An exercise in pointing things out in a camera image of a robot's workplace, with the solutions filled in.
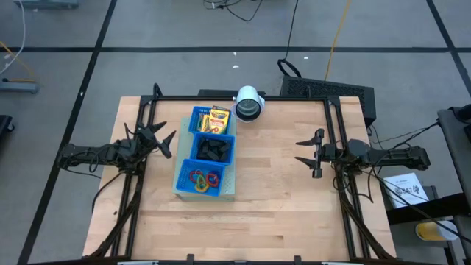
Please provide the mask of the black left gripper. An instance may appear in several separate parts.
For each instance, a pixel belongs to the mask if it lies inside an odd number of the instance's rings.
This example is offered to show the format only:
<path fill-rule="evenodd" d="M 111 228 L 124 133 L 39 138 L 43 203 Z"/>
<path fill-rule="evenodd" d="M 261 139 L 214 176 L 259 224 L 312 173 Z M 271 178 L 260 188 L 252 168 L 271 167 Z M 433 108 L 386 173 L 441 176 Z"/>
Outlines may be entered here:
<path fill-rule="evenodd" d="M 174 130 L 162 141 L 159 141 L 155 137 L 155 133 L 165 125 L 166 121 L 162 121 L 157 124 L 148 124 L 147 126 L 144 126 L 143 124 L 137 125 L 137 129 L 135 131 L 135 156 L 137 158 L 145 158 L 154 149 L 160 150 L 163 156 L 167 159 L 172 157 L 170 144 L 177 131 Z"/>

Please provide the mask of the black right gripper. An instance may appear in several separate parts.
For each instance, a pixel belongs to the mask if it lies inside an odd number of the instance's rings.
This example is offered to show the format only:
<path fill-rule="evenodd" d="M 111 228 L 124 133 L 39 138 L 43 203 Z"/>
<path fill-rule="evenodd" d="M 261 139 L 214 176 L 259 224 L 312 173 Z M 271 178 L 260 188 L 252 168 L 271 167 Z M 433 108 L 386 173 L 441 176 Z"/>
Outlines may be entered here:
<path fill-rule="evenodd" d="M 321 162 L 333 162 L 336 159 L 336 145 L 323 144 L 325 131 L 318 129 L 314 137 L 307 141 L 296 142 L 300 146 L 315 146 L 314 160 L 308 158 L 295 157 L 298 161 L 304 163 L 310 170 L 313 170 L 313 178 L 322 177 Z"/>

